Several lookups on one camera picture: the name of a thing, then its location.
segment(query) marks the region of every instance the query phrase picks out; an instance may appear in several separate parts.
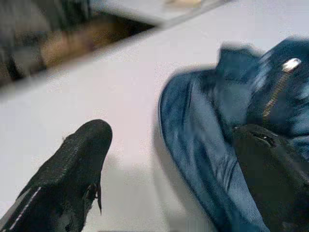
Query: zipper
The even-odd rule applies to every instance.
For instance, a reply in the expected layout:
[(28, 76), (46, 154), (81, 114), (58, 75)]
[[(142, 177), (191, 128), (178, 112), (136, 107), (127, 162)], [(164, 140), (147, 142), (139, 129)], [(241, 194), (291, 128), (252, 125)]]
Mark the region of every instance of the zipper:
[(293, 59), (288, 60), (282, 65), (282, 72), (283, 72), (282, 77), (280, 77), (277, 83), (277, 86), (275, 87), (275, 90), (273, 91), (270, 100), (267, 102), (265, 109), (263, 111), (263, 114), (262, 114), (263, 124), (266, 124), (269, 118), (271, 109), (274, 107), (274, 105), (278, 101), (279, 94), (283, 91), (287, 80), (289, 79), (293, 71), (300, 65), (300, 63), (301, 63), (300, 59), (293, 58)]

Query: denim fabric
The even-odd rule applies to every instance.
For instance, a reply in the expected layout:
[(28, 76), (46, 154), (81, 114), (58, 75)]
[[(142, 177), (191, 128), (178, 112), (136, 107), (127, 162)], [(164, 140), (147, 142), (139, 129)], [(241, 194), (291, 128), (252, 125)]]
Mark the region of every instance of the denim fabric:
[(280, 94), (267, 126), (290, 138), (309, 159), (308, 41), (289, 39), (263, 56), (222, 48), (214, 70), (178, 74), (162, 92), (159, 123), (165, 144), (219, 231), (269, 231), (237, 162), (232, 129), (261, 125), (281, 66), (291, 58), (301, 59), (301, 66)]

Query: blurry background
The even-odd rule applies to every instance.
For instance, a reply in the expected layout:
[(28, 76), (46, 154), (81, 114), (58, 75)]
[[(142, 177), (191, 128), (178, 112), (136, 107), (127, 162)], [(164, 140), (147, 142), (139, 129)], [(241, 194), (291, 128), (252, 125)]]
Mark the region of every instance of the blurry background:
[(0, 0), (0, 88), (223, 0)]

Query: zipper pull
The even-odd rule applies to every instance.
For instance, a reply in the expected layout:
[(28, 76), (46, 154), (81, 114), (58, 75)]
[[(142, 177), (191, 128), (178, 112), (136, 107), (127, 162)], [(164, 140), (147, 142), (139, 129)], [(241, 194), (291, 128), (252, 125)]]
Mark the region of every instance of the zipper pull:
[(301, 63), (300, 59), (297, 58), (290, 59), (282, 65), (282, 71), (284, 71), (285, 73), (289, 73), (294, 69), (296, 69), (300, 65), (300, 63)]
[(276, 104), (279, 94), (283, 91), (286, 81), (289, 79), (292, 71), (294, 71), (301, 63), (300, 59), (297, 58), (293, 58), (288, 60), (287, 62), (285, 62), (282, 65), (282, 71), (283, 71), (283, 75), (281, 76), (281, 78), (279, 79), (279, 81), (276, 84), (275, 90), (272, 93), (272, 96), (270, 98), (270, 100), (267, 102), (265, 109), (263, 111), (263, 124), (266, 124), (267, 119), (269, 117), (270, 111), (271, 109), (274, 107), (274, 105)]

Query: white table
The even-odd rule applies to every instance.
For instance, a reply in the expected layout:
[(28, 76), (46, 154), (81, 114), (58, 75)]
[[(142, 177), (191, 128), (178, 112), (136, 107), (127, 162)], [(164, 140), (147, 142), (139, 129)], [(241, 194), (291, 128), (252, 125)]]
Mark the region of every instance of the white table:
[(104, 10), (150, 24), (170, 25), (202, 14), (230, 0), (201, 0), (196, 6), (168, 4), (170, 0), (90, 0), (93, 11)]
[(102, 171), (103, 214), (94, 206), (84, 231), (211, 231), (161, 144), (160, 92), (177, 69), (215, 64), (223, 42), (268, 50), (287, 36), (309, 36), (308, 11), (308, 0), (239, 0), (2, 95), (0, 217), (62, 137), (102, 118), (113, 129)]

